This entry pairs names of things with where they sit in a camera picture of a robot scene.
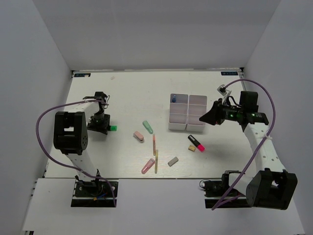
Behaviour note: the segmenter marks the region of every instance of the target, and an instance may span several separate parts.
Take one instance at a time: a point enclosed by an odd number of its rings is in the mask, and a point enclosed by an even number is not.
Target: gray eraser
[[[178,162],[178,158],[177,157],[174,157],[172,160],[170,160],[167,164],[169,165],[169,166],[172,166],[172,165],[174,165],[176,162]]]

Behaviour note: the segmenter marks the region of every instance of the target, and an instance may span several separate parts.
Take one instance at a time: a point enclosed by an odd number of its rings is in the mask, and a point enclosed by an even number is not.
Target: blue wire
[[[97,196],[97,199],[101,198],[101,197],[104,197],[106,195],[106,193],[103,193],[102,195],[100,196]]]

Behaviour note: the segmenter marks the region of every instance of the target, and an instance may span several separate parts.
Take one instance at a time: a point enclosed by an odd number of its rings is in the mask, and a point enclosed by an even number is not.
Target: black label
[[[221,72],[222,76],[237,76],[237,72]]]
[[[76,73],[74,77],[90,77],[91,73]]]

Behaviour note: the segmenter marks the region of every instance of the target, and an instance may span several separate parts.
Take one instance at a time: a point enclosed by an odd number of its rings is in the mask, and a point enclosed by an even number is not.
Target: black and pink marker
[[[200,144],[200,142],[197,141],[192,135],[188,136],[188,139],[195,147],[197,147],[198,150],[200,150],[200,152],[203,152],[205,150],[205,147],[202,144]]]

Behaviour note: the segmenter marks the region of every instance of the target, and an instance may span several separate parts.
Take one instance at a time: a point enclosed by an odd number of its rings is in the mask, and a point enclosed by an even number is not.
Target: gray wall
[[[244,67],[280,0],[34,0],[72,70]]]
[[[0,1],[0,234],[19,235],[34,182],[46,163],[35,123],[63,103],[70,70],[31,0]],[[47,148],[53,114],[41,125]]]
[[[308,235],[313,235],[312,65],[313,2],[282,0],[246,66],[245,77],[261,82],[273,97],[274,145],[287,170],[298,177],[294,200]],[[259,94],[261,109],[271,118],[270,103],[264,93]]]

